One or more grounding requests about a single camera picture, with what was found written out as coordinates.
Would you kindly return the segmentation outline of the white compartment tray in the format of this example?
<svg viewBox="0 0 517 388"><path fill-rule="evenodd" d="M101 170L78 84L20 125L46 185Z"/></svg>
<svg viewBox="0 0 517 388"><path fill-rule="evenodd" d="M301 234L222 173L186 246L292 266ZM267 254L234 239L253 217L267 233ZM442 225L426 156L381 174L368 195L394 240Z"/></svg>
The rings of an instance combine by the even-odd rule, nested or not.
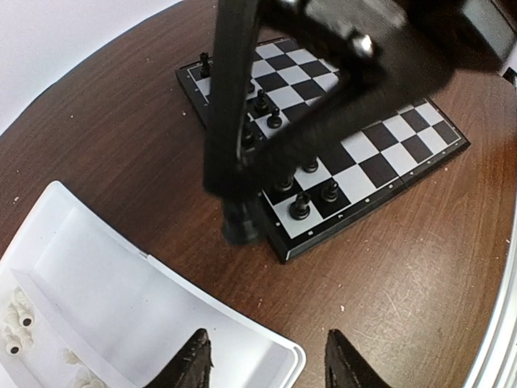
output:
<svg viewBox="0 0 517 388"><path fill-rule="evenodd" d="M1 259L1 311L21 288L65 345L107 385L149 384L200 328L211 387L291 387L304 349L141 251L62 183L42 192ZM1 384L39 387L1 348Z"/></svg>

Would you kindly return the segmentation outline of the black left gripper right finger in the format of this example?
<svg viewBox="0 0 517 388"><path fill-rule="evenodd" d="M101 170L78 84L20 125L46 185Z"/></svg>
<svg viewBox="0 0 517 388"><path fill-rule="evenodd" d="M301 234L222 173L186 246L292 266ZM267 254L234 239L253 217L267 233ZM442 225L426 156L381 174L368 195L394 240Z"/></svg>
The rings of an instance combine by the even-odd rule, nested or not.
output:
<svg viewBox="0 0 517 388"><path fill-rule="evenodd" d="M326 388L390 387L337 329L327 336L325 380Z"/></svg>

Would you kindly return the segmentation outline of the black pawn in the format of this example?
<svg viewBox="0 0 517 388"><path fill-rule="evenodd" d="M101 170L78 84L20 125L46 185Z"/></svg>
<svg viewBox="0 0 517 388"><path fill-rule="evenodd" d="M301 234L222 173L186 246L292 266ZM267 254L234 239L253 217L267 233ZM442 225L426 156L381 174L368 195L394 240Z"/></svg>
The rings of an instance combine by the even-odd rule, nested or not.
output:
<svg viewBox="0 0 517 388"><path fill-rule="evenodd" d="M267 95L263 89L258 90L257 97L254 100L254 111L258 115L266 115L269 112L269 103Z"/></svg>

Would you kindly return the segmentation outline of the black chess piece corner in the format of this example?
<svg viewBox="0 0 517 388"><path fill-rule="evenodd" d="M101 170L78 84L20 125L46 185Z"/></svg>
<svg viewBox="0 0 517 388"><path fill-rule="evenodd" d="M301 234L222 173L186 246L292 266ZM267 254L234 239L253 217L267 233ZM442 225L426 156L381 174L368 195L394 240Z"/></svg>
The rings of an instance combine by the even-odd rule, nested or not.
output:
<svg viewBox="0 0 517 388"><path fill-rule="evenodd" d="M296 221L306 219L310 215L310 195L305 192L299 192L295 200L289 206L290 217Z"/></svg>

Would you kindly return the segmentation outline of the tall black chess piece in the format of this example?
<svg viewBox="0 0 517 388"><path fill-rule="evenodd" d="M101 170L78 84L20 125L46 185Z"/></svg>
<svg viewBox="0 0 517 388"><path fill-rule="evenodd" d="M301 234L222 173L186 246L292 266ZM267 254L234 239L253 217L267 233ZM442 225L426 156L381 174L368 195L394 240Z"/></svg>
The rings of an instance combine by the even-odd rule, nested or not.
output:
<svg viewBox="0 0 517 388"><path fill-rule="evenodd" d="M254 131L249 121L242 127L241 144L244 148L251 148L254 145Z"/></svg>

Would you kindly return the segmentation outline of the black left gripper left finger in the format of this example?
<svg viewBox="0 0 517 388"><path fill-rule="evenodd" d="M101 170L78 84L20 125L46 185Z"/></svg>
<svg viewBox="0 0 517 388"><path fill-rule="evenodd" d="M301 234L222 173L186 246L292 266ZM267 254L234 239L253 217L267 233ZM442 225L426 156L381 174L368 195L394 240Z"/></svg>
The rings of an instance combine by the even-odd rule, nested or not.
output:
<svg viewBox="0 0 517 388"><path fill-rule="evenodd" d="M200 328L149 383L149 388L209 388L211 353L208 332Z"/></svg>

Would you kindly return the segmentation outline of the black pawn file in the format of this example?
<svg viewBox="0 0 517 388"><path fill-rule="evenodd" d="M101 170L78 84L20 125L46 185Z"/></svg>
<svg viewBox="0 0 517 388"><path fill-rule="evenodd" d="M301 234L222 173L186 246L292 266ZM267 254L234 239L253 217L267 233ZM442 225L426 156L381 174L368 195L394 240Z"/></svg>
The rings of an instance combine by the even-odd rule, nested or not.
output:
<svg viewBox="0 0 517 388"><path fill-rule="evenodd" d="M283 120L280 117L280 109L278 107L274 107L272 113L267 118L267 126L270 129L279 129L283 124Z"/></svg>
<svg viewBox="0 0 517 388"><path fill-rule="evenodd" d="M309 162L305 163L301 168L307 174L312 174L317 171L319 162L317 158L312 158Z"/></svg>

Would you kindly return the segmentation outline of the black silver chessboard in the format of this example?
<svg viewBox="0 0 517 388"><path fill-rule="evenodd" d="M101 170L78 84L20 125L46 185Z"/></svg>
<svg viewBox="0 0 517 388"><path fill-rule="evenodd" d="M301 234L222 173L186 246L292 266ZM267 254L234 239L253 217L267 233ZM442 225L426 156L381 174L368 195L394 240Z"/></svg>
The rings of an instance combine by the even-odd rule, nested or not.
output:
<svg viewBox="0 0 517 388"><path fill-rule="evenodd" d="M336 68L295 40L258 44L243 116L244 123L251 123L254 145L247 149L242 147L241 136L210 133L205 145L208 165L218 168L231 162L238 168L253 162L254 153L283 127L299 120L338 77ZM260 89L269 103L269 112L263 116L254 111ZM267 126L274 107L280 109L283 120L279 129ZM257 195L257 212L279 261L287 263L389 202L468 147L469 140L435 103L420 99L334 144L316 157L316 172L307 174L297 168L290 191L278 193L274 185L262 190ZM330 179L338 183L338 199L326 203L321 191ZM310 195L310 215L296 221L290 217L289 206L302 191Z"/></svg>

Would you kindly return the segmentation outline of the black rook corner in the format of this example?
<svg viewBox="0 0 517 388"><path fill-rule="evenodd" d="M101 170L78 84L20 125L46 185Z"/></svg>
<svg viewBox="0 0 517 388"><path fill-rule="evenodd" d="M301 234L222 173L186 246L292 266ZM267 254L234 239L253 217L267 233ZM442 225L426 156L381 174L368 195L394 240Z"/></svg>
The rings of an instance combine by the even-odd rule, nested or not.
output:
<svg viewBox="0 0 517 388"><path fill-rule="evenodd" d="M208 53L202 52L200 54L200 77L202 79L209 78L211 76L211 62Z"/></svg>

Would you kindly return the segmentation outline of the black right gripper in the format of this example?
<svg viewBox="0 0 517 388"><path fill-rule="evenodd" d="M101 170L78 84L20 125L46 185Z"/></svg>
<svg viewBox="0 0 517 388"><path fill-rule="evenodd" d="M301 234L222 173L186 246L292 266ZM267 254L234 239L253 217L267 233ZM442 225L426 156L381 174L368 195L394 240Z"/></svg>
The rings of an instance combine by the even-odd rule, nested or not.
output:
<svg viewBox="0 0 517 388"><path fill-rule="evenodd" d="M261 29L291 36L339 71L298 120L240 153ZM513 1L220 1L204 143L207 192L249 198L345 137L450 83L497 73L516 42Z"/></svg>

